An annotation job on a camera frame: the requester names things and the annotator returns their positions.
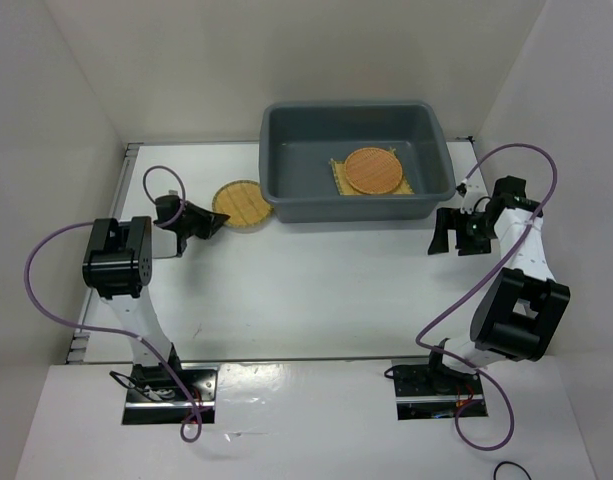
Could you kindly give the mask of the round green-rimmed bamboo tray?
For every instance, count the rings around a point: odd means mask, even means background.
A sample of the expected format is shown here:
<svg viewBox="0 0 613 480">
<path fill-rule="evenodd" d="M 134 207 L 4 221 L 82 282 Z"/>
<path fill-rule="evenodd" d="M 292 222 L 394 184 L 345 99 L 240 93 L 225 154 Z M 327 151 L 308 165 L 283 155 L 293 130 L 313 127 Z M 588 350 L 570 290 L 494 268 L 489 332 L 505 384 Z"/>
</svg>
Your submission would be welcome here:
<svg viewBox="0 0 613 480">
<path fill-rule="evenodd" d="M 264 199 L 260 184 L 252 180 L 223 185 L 213 196 L 212 208 L 229 217 L 226 227 L 241 233 L 258 230 L 273 215 L 273 207 Z"/>
</svg>

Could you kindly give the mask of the square woven bamboo mat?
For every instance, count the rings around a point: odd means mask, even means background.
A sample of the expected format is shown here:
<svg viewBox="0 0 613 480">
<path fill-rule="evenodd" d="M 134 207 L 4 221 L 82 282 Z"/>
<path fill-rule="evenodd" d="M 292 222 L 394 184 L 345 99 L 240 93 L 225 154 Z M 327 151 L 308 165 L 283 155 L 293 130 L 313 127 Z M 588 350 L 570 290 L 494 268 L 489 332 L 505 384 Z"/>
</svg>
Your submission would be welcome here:
<svg viewBox="0 0 613 480">
<path fill-rule="evenodd" d="M 346 180 L 344 173 L 344 161 L 338 161 L 335 159 L 330 160 L 330 165 L 332 168 L 333 178 L 336 184 L 337 191 L 340 195 L 344 196 L 357 196 L 357 195 L 367 195 L 367 196 L 378 196 L 378 195 L 368 195 L 362 194 L 359 191 L 355 190 Z M 398 187 L 388 194 L 381 195 L 413 195 L 414 191 L 410 186 L 408 180 L 405 177 L 403 170 L 403 179 Z"/>
</svg>

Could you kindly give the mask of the round orange woven basket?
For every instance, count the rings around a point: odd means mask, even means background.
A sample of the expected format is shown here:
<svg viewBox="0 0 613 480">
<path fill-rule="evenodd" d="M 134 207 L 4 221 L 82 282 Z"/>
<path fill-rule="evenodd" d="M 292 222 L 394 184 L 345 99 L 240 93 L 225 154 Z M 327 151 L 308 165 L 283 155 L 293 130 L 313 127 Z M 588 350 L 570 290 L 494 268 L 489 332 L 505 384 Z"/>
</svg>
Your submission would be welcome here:
<svg viewBox="0 0 613 480">
<path fill-rule="evenodd" d="M 390 150 L 365 147 L 344 161 L 348 183 L 362 194 L 381 195 L 395 190 L 403 179 L 403 167 Z"/>
</svg>

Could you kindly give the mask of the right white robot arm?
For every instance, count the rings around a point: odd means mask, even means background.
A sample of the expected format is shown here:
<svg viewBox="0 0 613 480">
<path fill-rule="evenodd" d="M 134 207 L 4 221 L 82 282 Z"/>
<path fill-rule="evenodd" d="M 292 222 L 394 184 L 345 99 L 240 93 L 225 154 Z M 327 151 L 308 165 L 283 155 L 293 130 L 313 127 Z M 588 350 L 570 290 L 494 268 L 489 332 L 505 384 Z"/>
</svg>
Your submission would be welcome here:
<svg viewBox="0 0 613 480">
<path fill-rule="evenodd" d="M 524 232 L 528 235 L 496 275 L 473 315 L 469 332 L 446 338 L 439 347 L 466 359 L 467 365 L 432 352 L 424 381 L 436 393 L 449 391 L 458 380 L 503 360 L 536 362 L 545 354 L 570 302 L 570 289 L 558 283 L 543 249 L 543 215 L 531 216 L 538 206 L 526 197 L 526 181 L 506 176 L 495 182 L 482 210 L 479 199 L 457 208 L 440 208 L 430 255 L 449 251 L 448 232 L 456 233 L 460 256 L 488 254 L 491 242 L 505 255 Z"/>
</svg>

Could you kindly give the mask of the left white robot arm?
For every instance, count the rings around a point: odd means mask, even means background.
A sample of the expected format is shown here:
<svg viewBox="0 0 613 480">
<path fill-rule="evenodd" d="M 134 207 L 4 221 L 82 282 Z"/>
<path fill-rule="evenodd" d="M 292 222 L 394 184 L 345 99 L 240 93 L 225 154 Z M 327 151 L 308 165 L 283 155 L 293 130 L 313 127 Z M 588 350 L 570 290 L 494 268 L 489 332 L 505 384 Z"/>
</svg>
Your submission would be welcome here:
<svg viewBox="0 0 613 480">
<path fill-rule="evenodd" d="M 179 396 L 185 387 L 175 347 L 164 334 L 148 291 L 153 274 L 153 231 L 171 232 L 175 257 L 187 240 L 211 238 L 230 219 L 176 194 L 155 199 L 156 218 L 137 216 L 129 221 L 102 218 L 93 222 L 82 275 L 85 284 L 109 305 L 123 330 L 133 333 L 131 383 L 151 388 L 162 399 Z"/>
</svg>

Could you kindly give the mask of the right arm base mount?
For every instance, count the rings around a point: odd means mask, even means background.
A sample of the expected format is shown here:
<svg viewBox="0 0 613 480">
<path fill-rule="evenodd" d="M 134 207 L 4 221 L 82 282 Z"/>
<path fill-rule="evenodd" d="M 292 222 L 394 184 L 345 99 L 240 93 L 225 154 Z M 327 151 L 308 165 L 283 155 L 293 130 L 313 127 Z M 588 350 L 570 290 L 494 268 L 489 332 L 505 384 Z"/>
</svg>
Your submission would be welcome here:
<svg viewBox="0 0 613 480">
<path fill-rule="evenodd" d="M 432 369 L 427 357 L 393 360 L 383 376 L 392 382 L 399 421 L 487 417 L 483 387 L 476 374 Z"/>
</svg>

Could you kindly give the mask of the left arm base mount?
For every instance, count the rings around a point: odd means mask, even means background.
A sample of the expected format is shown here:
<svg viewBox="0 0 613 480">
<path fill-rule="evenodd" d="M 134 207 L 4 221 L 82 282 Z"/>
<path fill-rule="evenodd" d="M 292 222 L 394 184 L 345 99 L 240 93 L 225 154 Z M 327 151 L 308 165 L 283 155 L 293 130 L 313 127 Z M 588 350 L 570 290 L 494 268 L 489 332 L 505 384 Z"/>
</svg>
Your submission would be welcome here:
<svg viewBox="0 0 613 480">
<path fill-rule="evenodd" d="M 199 407 L 202 422 L 213 424 L 218 368 L 182 364 L 177 375 Z M 123 425 L 180 424 L 193 412 L 189 397 L 164 369 L 147 373 L 134 365 L 129 374 L 111 370 L 109 376 L 126 392 Z"/>
</svg>

